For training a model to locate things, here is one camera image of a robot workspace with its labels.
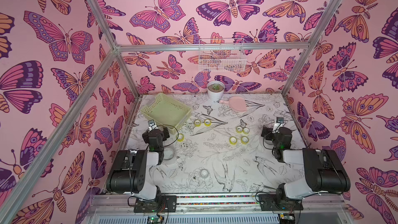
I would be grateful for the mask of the large transparent tape roll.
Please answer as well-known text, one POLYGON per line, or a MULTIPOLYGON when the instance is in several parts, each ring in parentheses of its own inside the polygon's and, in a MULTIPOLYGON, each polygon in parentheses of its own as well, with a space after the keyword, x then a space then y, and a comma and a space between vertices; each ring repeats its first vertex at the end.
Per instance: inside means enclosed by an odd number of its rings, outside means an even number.
POLYGON ((177 161, 177 151, 175 147, 168 146, 164 149, 163 164, 170 165, 177 161))

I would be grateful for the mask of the pale green storage basket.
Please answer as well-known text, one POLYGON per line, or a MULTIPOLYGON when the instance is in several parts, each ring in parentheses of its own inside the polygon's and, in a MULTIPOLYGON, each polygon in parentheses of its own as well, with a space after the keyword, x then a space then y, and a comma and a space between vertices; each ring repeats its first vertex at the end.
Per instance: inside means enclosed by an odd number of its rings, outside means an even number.
POLYGON ((140 113, 147 120, 154 120, 160 126, 171 127, 173 134, 182 131, 192 112, 193 107, 179 101, 175 96, 164 93, 144 95, 140 106, 140 113))

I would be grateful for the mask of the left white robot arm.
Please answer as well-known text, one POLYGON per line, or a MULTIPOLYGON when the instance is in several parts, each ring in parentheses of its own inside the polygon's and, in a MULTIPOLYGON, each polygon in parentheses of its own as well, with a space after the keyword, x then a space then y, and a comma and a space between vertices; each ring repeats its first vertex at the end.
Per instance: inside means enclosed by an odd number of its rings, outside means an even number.
POLYGON ((150 178, 150 169, 162 164, 164 142, 170 138, 169 125, 148 121, 148 129, 142 135, 146 149, 120 150, 106 180, 106 190, 116 194, 130 194, 142 201, 155 201, 160 190, 150 178))

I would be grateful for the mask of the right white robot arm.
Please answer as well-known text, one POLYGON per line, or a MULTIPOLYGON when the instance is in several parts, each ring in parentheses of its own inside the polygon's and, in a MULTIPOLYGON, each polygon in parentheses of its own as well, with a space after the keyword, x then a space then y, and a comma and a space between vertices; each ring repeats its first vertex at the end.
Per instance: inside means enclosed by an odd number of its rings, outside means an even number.
POLYGON ((292 149, 293 132, 283 123, 282 118, 277 118, 274 127, 264 126, 261 132, 263 143, 273 145, 271 151, 278 162, 303 166, 304 177, 280 184, 276 189, 276 199, 297 202, 319 193, 347 193, 351 181, 337 153, 332 149, 292 149))

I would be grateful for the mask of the small clear tape roll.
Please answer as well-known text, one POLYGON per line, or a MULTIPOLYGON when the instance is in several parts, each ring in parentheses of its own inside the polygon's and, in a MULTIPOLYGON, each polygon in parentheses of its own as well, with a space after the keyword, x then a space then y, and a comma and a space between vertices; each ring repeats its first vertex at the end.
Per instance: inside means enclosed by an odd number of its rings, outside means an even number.
POLYGON ((202 178, 208 178, 209 177, 209 171, 207 169, 201 169, 200 170, 200 176, 202 178))

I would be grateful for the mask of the pink plastic scoop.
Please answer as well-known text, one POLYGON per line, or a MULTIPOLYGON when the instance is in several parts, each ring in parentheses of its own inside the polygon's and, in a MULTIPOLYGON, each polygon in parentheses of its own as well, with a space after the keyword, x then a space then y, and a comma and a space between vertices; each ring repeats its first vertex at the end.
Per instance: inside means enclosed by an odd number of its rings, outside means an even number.
POLYGON ((228 100, 219 100, 219 103, 228 105, 229 108, 236 112, 245 112, 247 110, 246 101, 240 96, 233 96, 228 100))

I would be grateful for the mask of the white potted succulent plant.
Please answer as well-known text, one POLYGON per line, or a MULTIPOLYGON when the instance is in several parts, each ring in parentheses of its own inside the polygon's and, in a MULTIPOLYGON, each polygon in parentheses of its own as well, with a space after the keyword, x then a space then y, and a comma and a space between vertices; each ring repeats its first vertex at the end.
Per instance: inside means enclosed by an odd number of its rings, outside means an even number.
POLYGON ((220 81, 212 81, 207 85, 207 94, 212 102, 219 102, 223 96, 225 85, 220 81))

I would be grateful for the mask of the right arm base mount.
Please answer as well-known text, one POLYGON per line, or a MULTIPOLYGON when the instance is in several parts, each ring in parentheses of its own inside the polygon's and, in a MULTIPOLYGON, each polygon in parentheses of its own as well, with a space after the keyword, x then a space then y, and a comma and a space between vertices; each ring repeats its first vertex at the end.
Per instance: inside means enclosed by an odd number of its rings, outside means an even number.
POLYGON ((259 194, 257 201, 260 204, 261 211, 302 211, 301 200, 292 200, 276 194, 259 194))

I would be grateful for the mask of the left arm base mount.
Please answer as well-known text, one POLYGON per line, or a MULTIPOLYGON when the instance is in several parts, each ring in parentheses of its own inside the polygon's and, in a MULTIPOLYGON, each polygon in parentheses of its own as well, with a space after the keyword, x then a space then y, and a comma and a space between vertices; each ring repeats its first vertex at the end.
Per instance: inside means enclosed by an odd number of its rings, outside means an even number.
POLYGON ((174 213, 177 207, 177 196, 160 195, 154 200, 136 200, 135 213, 174 213))

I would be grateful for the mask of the aluminium front rail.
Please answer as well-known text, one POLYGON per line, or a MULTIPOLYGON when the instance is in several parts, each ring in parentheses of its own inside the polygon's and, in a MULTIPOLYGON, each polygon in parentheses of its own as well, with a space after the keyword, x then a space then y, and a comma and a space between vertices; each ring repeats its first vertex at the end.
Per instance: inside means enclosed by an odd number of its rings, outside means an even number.
POLYGON ((265 193, 177 194, 172 206, 154 213, 134 212, 135 198, 98 195, 86 224, 353 224, 348 207, 338 195, 304 199, 302 210, 263 211, 265 193))

